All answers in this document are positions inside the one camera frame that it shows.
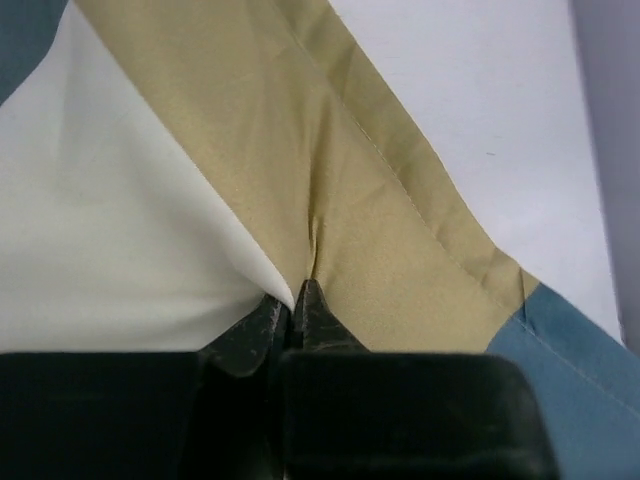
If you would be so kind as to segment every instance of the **blue stripe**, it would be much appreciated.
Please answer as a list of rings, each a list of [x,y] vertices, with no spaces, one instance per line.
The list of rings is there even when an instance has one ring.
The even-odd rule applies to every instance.
[[[42,61],[67,0],[0,0],[0,106]]]
[[[517,363],[563,478],[640,478],[640,359],[541,285],[488,351]]]

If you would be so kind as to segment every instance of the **white surface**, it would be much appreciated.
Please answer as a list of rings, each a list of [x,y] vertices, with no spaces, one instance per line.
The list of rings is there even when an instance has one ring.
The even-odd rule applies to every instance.
[[[0,353],[195,350],[284,279],[73,3],[0,108]]]
[[[497,245],[620,341],[565,0],[331,0]]]

